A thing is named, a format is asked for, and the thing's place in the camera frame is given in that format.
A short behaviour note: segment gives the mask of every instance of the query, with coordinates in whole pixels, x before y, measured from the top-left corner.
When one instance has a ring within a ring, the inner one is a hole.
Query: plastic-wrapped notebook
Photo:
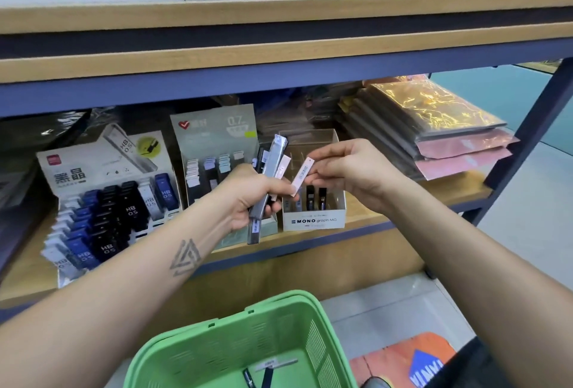
[[[414,141],[505,126],[498,117],[431,80],[378,83],[368,91],[415,133]]]

